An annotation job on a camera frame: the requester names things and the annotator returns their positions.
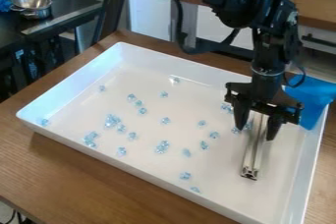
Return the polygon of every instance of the white tray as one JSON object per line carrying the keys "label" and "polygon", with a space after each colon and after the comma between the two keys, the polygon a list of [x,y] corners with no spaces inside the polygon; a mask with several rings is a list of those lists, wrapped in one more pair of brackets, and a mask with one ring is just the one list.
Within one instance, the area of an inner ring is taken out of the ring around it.
{"label": "white tray", "polygon": [[[233,134],[233,116],[221,109],[226,82],[250,78],[118,43],[18,112],[34,131],[141,177],[241,223],[302,223],[326,111],[314,130],[285,125],[268,142],[257,182],[240,177],[248,131]],[[160,96],[166,91],[168,97]],[[128,101],[143,101],[145,115]],[[115,114],[129,132],[104,127]],[[160,120],[169,117],[171,123]],[[200,128],[197,123],[206,121]],[[96,131],[96,148],[84,136]],[[213,140],[211,131],[220,134]],[[168,140],[166,153],[155,152]],[[203,150],[200,142],[208,143]],[[118,153],[119,147],[127,150]],[[188,148],[191,157],[183,153]],[[180,174],[189,172],[188,180]]]}

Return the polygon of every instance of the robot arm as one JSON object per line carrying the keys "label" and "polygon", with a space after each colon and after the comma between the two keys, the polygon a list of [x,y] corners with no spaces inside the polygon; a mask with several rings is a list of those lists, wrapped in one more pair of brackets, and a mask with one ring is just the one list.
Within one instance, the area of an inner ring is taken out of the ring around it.
{"label": "robot arm", "polygon": [[[178,7],[181,5],[179,0],[174,1]],[[254,43],[252,82],[228,83],[228,92],[225,96],[225,100],[234,107],[237,128],[241,130],[244,127],[251,110],[269,116],[268,140],[276,137],[282,124],[287,122],[299,124],[304,106],[288,96],[281,87],[285,66],[294,59],[300,46],[298,12],[295,4],[289,0],[203,0],[203,2],[212,8],[223,24],[234,29],[231,37],[222,43],[231,43],[240,28],[252,28]],[[181,40],[183,38],[181,31],[177,29],[177,33],[179,33],[178,40],[179,38]],[[209,50],[208,48],[210,47],[203,47],[203,52]]]}

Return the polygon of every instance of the metal bracket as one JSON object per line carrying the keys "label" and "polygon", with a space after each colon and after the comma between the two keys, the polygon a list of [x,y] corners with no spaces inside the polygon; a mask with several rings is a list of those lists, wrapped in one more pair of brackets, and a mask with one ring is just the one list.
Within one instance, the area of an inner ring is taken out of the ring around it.
{"label": "metal bracket", "polygon": [[[196,47],[196,33],[197,33],[197,16],[198,5],[182,2],[184,20],[182,32],[188,34],[185,46],[190,48]],[[175,3],[171,2],[171,25],[170,25],[170,40],[176,41],[176,24],[178,21],[178,11]]]}
{"label": "metal bracket", "polygon": [[254,113],[249,143],[243,159],[242,177],[257,180],[260,171],[263,144],[266,140],[267,117]]}

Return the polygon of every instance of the blue cloth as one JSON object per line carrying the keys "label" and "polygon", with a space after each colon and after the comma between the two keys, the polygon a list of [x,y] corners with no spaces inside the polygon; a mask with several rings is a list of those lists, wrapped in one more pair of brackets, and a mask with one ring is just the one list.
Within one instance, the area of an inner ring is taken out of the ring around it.
{"label": "blue cloth", "polygon": [[12,2],[10,0],[0,0],[0,12],[9,12]]}
{"label": "blue cloth", "polygon": [[[297,75],[289,83],[297,84],[301,77]],[[296,88],[286,86],[285,91],[305,105],[300,125],[308,130],[313,129],[325,106],[336,98],[336,84],[311,77],[306,77],[305,82]]]}

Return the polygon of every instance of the metal bowl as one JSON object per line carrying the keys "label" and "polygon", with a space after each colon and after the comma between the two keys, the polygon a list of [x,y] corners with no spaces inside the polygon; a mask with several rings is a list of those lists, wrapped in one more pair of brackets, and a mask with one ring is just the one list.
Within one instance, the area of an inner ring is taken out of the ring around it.
{"label": "metal bowl", "polygon": [[42,10],[51,6],[51,0],[12,0],[13,5],[25,10]]}
{"label": "metal bowl", "polygon": [[29,20],[42,20],[51,15],[51,0],[12,0],[13,11]]}

